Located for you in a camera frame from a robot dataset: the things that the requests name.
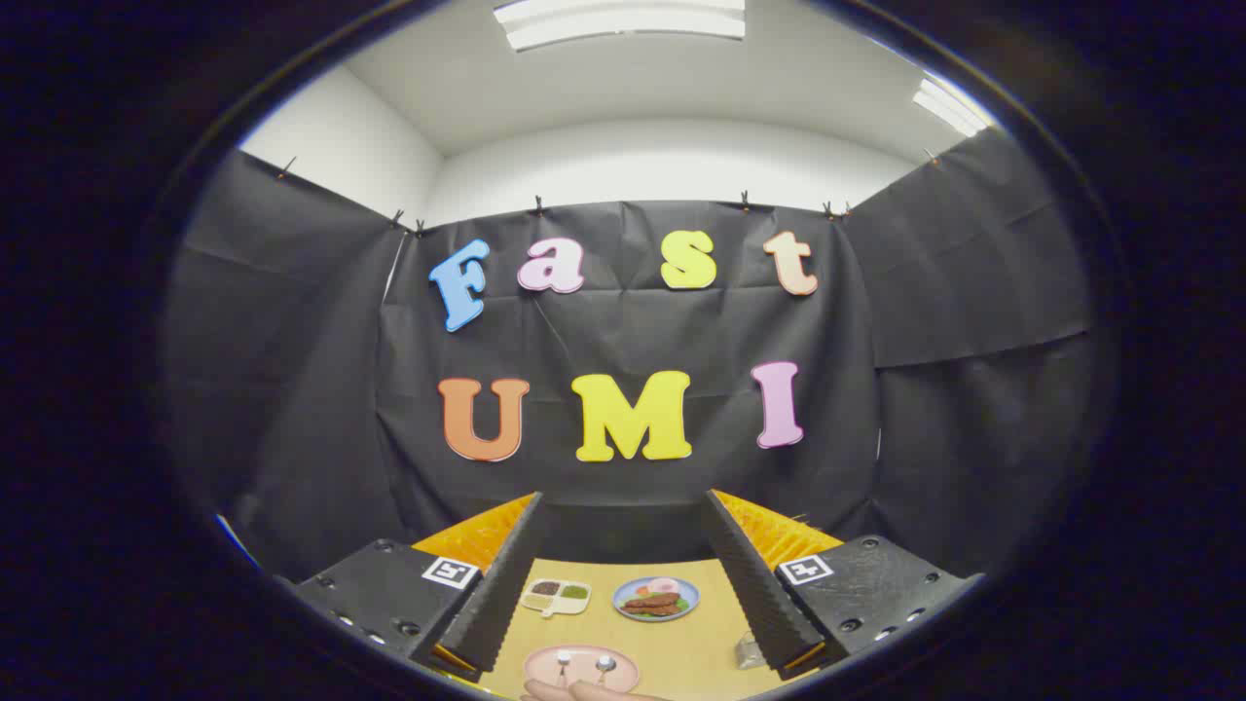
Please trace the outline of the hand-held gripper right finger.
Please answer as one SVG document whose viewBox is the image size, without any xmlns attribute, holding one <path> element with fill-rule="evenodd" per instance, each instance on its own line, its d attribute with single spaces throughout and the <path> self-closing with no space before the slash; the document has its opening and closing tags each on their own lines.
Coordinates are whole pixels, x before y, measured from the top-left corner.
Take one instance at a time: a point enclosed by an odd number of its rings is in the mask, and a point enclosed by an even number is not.
<svg viewBox="0 0 1246 701">
<path fill-rule="evenodd" d="M 883 538 L 840 540 L 721 491 L 703 529 L 768 666 L 795 679 L 876 647 L 977 586 Z"/>
</svg>

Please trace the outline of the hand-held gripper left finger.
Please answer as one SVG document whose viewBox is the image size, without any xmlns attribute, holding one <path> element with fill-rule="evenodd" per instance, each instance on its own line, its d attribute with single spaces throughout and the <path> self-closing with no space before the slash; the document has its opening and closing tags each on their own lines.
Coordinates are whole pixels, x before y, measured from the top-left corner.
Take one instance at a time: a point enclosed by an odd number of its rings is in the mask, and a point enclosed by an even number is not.
<svg viewBox="0 0 1246 701">
<path fill-rule="evenodd" d="M 535 492 L 415 544 L 378 538 L 292 591 L 383 655 L 476 684 L 493 670 L 545 537 Z"/>
</svg>

